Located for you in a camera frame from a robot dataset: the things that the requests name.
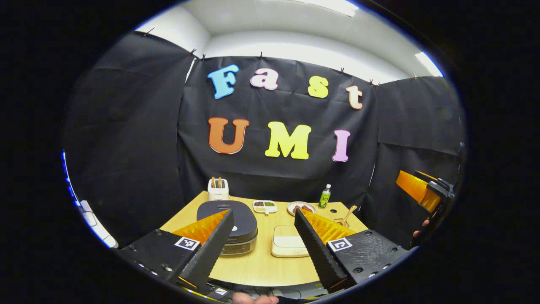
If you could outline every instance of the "black clip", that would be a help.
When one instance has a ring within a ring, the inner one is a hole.
[[[146,32],[146,33],[143,35],[143,37],[145,37],[146,34],[148,34],[149,32],[151,32],[152,30],[149,30],[148,32]]]

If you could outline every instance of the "black fabric backdrop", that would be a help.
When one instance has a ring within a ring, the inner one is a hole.
[[[121,247],[184,206],[175,134],[188,55],[133,32],[75,87],[64,132],[70,180]]]
[[[412,233],[421,228],[425,215],[396,178],[400,170],[418,170],[457,183],[464,113],[457,92],[443,77],[385,83],[377,88],[377,103],[377,161],[360,219],[410,248]]]
[[[193,58],[134,32],[75,89],[64,136],[71,182],[121,247],[160,227],[221,176],[231,195],[277,201],[318,201],[330,183],[331,201],[361,206],[356,215],[370,229],[407,248],[423,213],[395,184],[399,170],[457,181],[462,114],[445,78],[372,86],[299,61],[216,57],[196,60],[184,85]],[[207,75],[231,64],[240,69],[234,93],[216,100]],[[278,72],[276,90],[250,84],[259,68]],[[315,75],[328,79],[325,98],[308,94]],[[349,104],[351,85],[362,91],[360,110]],[[234,119],[249,120],[238,153],[212,150],[211,117],[229,120],[225,143],[234,139]],[[289,134],[310,126],[309,158],[265,156],[271,121],[283,122]],[[336,129],[351,133],[347,162],[332,160]]]
[[[214,98],[215,88],[207,75],[236,64],[236,83],[231,95]],[[278,88],[251,86],[249,80],[259,68],[278,72]],[[328,96],[308,94],[309,79],[328,79]],[[363,108],[353,109],[346,88],[357,85]],[[244,146],[236,154],[220,154],[208,143],[211,117],[229,123],[224,143],[232,143],[237,118],[249,120]],[[309,158],[265,156],[271,130],[268,123],[283,122],[289,134],[299,124],[312,128],[307,152]],[[334,130],[348,130],[347,162],[334,162]],[[331,201],[359,204],[366,193],[376,156],[377,115],[374,87],[368,82],[318,65],[257,57],[216,57],[197,60],[184,88],[178,117],[178,144],[181,180],[190,200],[207,189],[208,179],[227,179],[230,194],[276,201],[318,201],[325,185],[332,184]]]

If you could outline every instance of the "rice cooker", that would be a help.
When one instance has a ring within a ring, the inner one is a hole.
[[[238,201],[210,201],[197,209],[197,221],[205,217],[233,210],[234,227],[220,255],[237,255],[252,251],[257,240],[257,220],[251,209]]]

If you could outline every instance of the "colorful foam letter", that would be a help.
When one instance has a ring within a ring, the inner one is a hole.
[[[278,72],[272,69],[258,69],[255,71],[255,76],[249,81],[252,86],[257,88],[264,87],[267,90],[275,90],[278,88]]]
[[[327,86],[328,79],[321,76],[312,76],[309,79],[309,87],[307,88],[307,92],[313,97],[325,98],[328,96]]]
[[[345,130],[334,131],[336,135],[336,153],[332,156],[332,160],[335,162],[346,162],[349,157],[347,156],[347,140],[349,139],[350,132]]]
[[[282,122],[271,121],[268,123],[268,127],[272,130],[272,133],[270,135],[270,145],[268,150],[265,151],[266,156],[278,157],[279,144],[283,157],[287,157],[293,147],[292,158],[306,160],[309,157],[309,154],[307,154],[307,136],[311,132],[310,126],[299,124],[291,136],[289,136],[289,132],[287,132],[287,128]]]
[[[240,69],[236,64],[231,64],[228,67],[224,67],[208,74],[208,78],[212,79],[212,82],[214,83],[215,99],[220,99],[234,92],[234,89],[229,87],[228,83],[231,85],[236,83],[236,77],[234,77],[232,72],[238,72],[239,70]]]
[[[246,127],[249,125],[248,120],[233,120],[236,131],[234,132],[234,142],[232,144],[223,143],[223,130],[228,123],[226,118],[212,117],[208,120],[208,123],[210,124],[208,142],[212,150],[222,154],[234,154],[242,149]]]
[[[349,92],[350,106],[356,110],[362,109],[362,103],[358,102],[358,97],[362,96],[362,91],[358,91],[358,87],[355,85],[348,87],[346,90]]]

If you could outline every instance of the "blue letter f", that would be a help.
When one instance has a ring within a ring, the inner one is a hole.
[[[208,74],[208,78],[212,79],[212,82],[214,83],[215,99],[220,99],[234,92],[234,89],[230,88],[227,83],[230,83],[231,85],[236,83],[236,78],[231,72],[238,72],[238,70],[239,68],[236,64],[231,64],[228,67],[224,67]]]

